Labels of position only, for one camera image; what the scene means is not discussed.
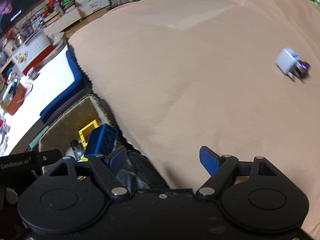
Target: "metal screw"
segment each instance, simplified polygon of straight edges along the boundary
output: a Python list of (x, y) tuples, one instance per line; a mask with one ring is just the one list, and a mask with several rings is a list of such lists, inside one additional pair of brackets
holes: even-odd
[(111, 193), (115, 196), (122, 196), (128, 193), (128, 190), (124, 187), (114, 187)]
[(203, 196), (209, 196), (215, 193), (215, 190), (212, 187), (202, 187), (199, 189), (199, 193)]
[(162, 199), (167, 198), (167, 197), (168, 197), (168, 195), (166, 195), (166, 194), (160, 194), (159, 195), (159, 198), (162, 198)]
[(287, 75), (290, 77), (292, 81), (294, 81), (294, 75), (291, 72), (288, 72)]

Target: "floor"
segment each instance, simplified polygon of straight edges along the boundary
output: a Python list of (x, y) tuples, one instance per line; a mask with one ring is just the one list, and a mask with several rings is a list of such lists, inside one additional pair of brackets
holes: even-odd
[(84, 18), (81, 22), (77, 22), (68, 30), (65, 31), (66, 37), (70, 38), (77, 30), (81, 29), (83, 26), (86, 26), (88, 23), (93, 22), (94, 20), (100, 18), (101, 16), (105, 15), (109, 11), (108, 8), (102, 8), (99, 11), (94, 12), (93, 14), (89, 15), (88, 17)]

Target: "white charger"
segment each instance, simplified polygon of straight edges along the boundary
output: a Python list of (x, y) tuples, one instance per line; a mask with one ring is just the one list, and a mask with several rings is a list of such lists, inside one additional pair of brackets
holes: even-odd
[(293, 81), (295, 77), (299, 79), (306, 77), (310, 68), (308, 62), (302, 61), (290, 48), (282, 49), (276, 60), (276, 64), (281, 71)]

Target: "shelf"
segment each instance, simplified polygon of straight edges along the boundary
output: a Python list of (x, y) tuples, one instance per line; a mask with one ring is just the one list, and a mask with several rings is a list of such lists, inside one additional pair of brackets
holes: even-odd
[(0, 72), (2, 73), (5, 68), (11, 63), (11, 57), (7, 60), (6, 63), (4, 63), (4, 65), (1, 67)]

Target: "white table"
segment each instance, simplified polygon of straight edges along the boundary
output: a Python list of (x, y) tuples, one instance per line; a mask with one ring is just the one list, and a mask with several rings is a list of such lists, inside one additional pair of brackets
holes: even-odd
[(63, 15), (60, 19), (51, 23), (48, 27), (44, 29), (44, 33), (47, 34), (48, 37), (55, 33), (62, 32), (64, 29), (69, 27), (71, 24), (75, 23), (78, 20), (81, 20), (82, 17), (79, 13), (78, 8), (75, 8), (65, 15)]
[(45, 127), (40, 119), (40, 112), (52, 102), (61, 92), (74, 82), (73, 73), (66, 57), (67, 46), (40, 71), (36, 80), (28, 80), (26, 76), (20, 83), (33, 83), (33, 89), (28, 93), (20, 108), (13, 116), (5, 114), (6, 123), (10, 125), (7, 149), (4, 156), (24, 152), (29, 143)]

